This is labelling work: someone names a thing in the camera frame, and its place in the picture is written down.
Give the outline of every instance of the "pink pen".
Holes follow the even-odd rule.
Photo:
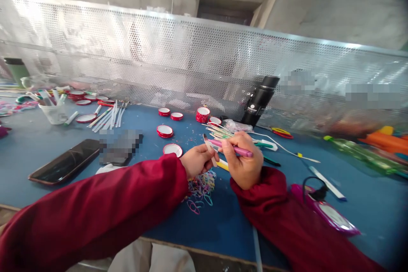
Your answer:
[[[209,139],[209,142],[211,142],[213,145],[216,145],[217,147],[222,147],[221,141],[215,140],[215,139]],[[253,154],[252,152],[249,152],[248,150],[241,149],[238,147],[233,146],[235,153],[238,153],[239,155],[246,156],[246,157],[252,157]]]

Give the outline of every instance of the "hand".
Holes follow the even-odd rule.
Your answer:
[[[224,153],[229,167],[229,172],[243,190],[251,189],[261,180],[261,169],[264,156],[259,148],[252,142],[252,138],[245,132],[236,132],[234,137],[223,139],[220,152]],[[236,156],[234,148],[238,146],[253,153],[253,157]]]
[[[215,157],[216,161],[220,160],[215,150],[213,148],[208,150],[205,144],[188,150],[180,157],[180,161],[186,169],[187,179],[192,179],[210,170],[213,166],[213,162],[211,161],[212,157]]]

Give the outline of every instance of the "green bottle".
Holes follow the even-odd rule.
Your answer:
[[[5,57],[4,61],[7,64],[8,69],[10,70],[14,81],[21,87],[24,88],[21,78],[23,77],[29,77],[30,74],[27,71],[26,66],[24,65],[23,61],[21,59],[15,59],[15,58],[9,58]]]
[[[323,139],[333,143],[340,152],[363,161],[368,167],[383,175],[393,174],[404,168],[402,165],[392,160],[378,156],[377,154],[360,147],[355,142],[340,138],[335,139],[331,136],[324,136]]]

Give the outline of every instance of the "plastic bottle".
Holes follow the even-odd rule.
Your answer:
[[[403,169],[403,166],[400,164],[378,156],[377,154],[360,147],[355,142],[340,138],[335,139],[331,136],[324,136],[323,139],[333,143],[333,145],[340,152],[351,155],[354,158],[363,161],[368,167],[383,175],[393,174]]]

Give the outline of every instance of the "white cup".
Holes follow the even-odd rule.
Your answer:
[[[40,104],[38,106],[41,108],[48,121],[53,125],[63,124],[68,120],[64,103],[59,106],[45,106]]]

